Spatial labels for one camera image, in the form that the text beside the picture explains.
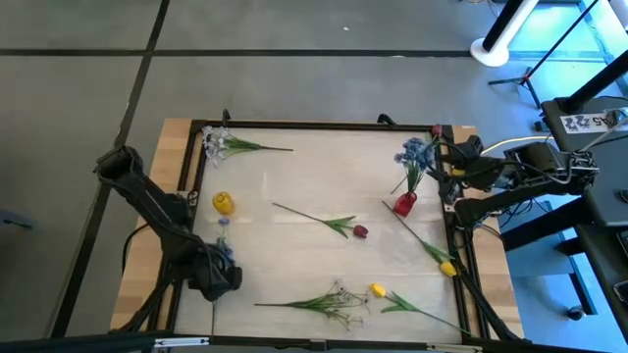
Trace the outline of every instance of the white board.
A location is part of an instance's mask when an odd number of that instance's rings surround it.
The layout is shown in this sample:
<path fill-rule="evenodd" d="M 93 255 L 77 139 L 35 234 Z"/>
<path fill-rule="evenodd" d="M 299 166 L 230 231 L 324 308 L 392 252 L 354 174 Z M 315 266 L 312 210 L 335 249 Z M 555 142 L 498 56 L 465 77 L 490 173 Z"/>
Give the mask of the white board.
<path fill-rule="evenodd" d="M 325 338 L 404 342 L 460 341 L 460 332 L 418 313 L 380 311 L 391 302 L 373 299 L 362 308 L 363 327 L 347 331 L 322 314 L 292 308 L 258 307 L 311 299 L 334 279 L 353 292 L 371 282 L 393 290 L 417 307 L 459 326 L 452 280 L 381 203 L 403 192 L 391 190 L 404 177 L 393 155 L 410 137 L 425 133 L 300 129 L 233 129 L 238 138 L 293 152 L 255 151 L 228 158 L 204 172 L 194 232 L 207 242 L 218 236 L 220 215 L 212 196 L 227 191 L 235 200 L 228 242 L 242 267 L 239 290 L 218 300 L 215 335 Z M 438 185 L 425 176 L 406 222 L 425 240 L 446 249 Z M 356 216 L 367 239 L 342 237 L 327 226 L 273 206 L 277 202 L 320 219 Z M 212 303 L 183 287 L 176 333 L 211 334 Z"/>

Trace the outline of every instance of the gray floor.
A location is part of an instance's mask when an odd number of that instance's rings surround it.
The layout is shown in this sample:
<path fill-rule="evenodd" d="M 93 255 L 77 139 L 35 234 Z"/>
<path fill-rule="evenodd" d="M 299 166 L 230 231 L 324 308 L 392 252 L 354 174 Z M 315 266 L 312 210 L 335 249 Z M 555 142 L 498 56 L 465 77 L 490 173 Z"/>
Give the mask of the gray floor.
<path fill-rule="evenodd" d="M 466 50 L 494 20 L 486 3 L 455 0 L 312 4 L 173 1 L 158 47 Z M 0 0 L 0 48 L 144 48 L 158 7 L 156 0 Z M 547 49 L 578 14 L 539 7 L 511 48 Z M 583 25 L 560 49 L 574 56 L 598 50 Z M 520 76 L 534 63 L 489 69 L 470 58 L 155 58 L 128 144 L 149 168 L 164 119 L 217 119 L 224 108 L 257 120 L 374 122 L 386 112 L 400 123 L 477 126 L 491 144 L 531 134 L 539 112 L 526 90 L 486 82 Z M 0 208 L 38 222 L 33 231 L 0 228 L 0 340 L 45 334 L 97 187 L 94 161 L 112 145 L 138 64 L 0 57 Z M 562 58 L 533 82 L 549 100 L 603 66 Z M 619 93 L 616 86 L 605 92 Z M 107 330 L 135 219 L 119 196 L 110 197 L 69 334 Z"/>

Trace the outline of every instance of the wooden table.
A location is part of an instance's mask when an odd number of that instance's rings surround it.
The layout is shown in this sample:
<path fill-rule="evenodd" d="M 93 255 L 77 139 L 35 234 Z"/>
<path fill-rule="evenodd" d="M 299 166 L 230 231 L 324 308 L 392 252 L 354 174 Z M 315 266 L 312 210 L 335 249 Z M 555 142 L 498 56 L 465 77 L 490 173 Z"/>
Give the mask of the wooden table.
<path fill-rule="evenodd" d="M 149 176 L 166 192 L 177 191 L 191 122 L 192 120 L 188 119 L 167 119 L 164 122 Z M 465 141 L 469 135 L 476 134 L 477 130 L 472 126 L 454 126 L 453 132 L 455 142 L 461 142 Z M 190 165 L 186 189 L 191 189 L 196 169 L 195 161 L 198 160 L 200 145 L 200 143 L 195 144 L 191 159 L 194 163 Z M 465 196 L 482 198 L 486 197 L 487 194 L 478 190 L 467 190 Z M 143 223 L 144 220 L 138 220 L 138 225 Z M 495 219 L 487 220 L 486 224 L 498 228 Z M 501 241 L 479 228 L 474 233 L 473 242 L 484 295 L 508 327 L 515 334 L 523 337 L 523 329 Z M 159 238 L 150 228 L 141 231 L 131 244 L 111 328 L 119 328 L 125 324 L 144 302 L 154 288 L 160 261 Z M 167 293 L 163 300 L 157 328 L 165 328 L 166 326 L 168 304 L 170 303 L 169 295 Z M 465 294 L 465 299 L 471 331 L 477 335 L 479 328 L 476 320 L 475 303 L 468 292 Z"/>

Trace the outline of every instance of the white stand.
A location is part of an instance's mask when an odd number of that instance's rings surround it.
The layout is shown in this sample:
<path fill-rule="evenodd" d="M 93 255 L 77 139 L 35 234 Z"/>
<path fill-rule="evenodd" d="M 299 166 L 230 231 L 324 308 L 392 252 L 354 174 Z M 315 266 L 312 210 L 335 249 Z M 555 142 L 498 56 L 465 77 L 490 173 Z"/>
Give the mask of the white stand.
<path fill-rule="evenodd" d="M 508 44 L 534 10 L 534 7 L 537 6 L 537 3 L 539 0 L 524 0 L 497 38 L 493 49 L 486 51 L 482 46 L 484 38 L 476 39 L 471 44 L 471 56 L 488 67 L 500 67 L 507 63 L 509 58 Z"/>
<path fill-rule="evenodd" d="M 508 53 L 508 47 L 495 46 L 492 51 L 488 52 L 484 50 L 482 42 L 484 38 L 476 39 L 471 44 L 471 56 L 480 63 L 488 67 L 500 67 L 508 62 L 510 54 Z"/>

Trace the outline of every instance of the lamp base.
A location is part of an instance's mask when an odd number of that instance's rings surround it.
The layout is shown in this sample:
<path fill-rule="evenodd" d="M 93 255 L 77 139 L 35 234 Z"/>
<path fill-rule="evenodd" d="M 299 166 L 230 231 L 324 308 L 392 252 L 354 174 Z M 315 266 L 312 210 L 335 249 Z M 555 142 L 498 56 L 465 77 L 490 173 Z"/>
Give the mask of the lamp base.
<path fill-rule="evenodd" d="M 507 47 L 494 48 L 493 51 L 488 52 L 482 46 L 483 42 L 484 38 L 479 38 L 471 44 L 471 56 L 475 58 L 475 60 L 493 68 L 503 66 L 508 62 L 510 54 L 508 53 Z"/>

